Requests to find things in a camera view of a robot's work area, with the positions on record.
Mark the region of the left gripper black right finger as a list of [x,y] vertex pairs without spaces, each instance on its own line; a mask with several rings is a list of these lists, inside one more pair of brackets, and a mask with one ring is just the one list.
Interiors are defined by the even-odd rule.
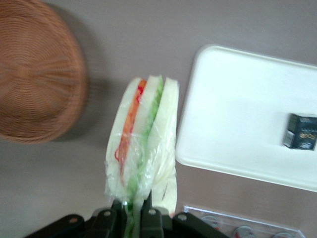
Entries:
[[173,217],[165,215],[163,209],[154,207],[152,195],[144,201],[140,218],[142,238],[226,238],[198,217],[188,212],[180,212]]

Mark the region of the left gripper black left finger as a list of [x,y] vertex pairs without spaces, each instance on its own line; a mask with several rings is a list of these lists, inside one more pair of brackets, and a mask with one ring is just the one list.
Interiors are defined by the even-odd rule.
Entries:
[[78,214],[66,215],[27,235],[28,238],[120,238],[122,204],[97,209],[88,220]]

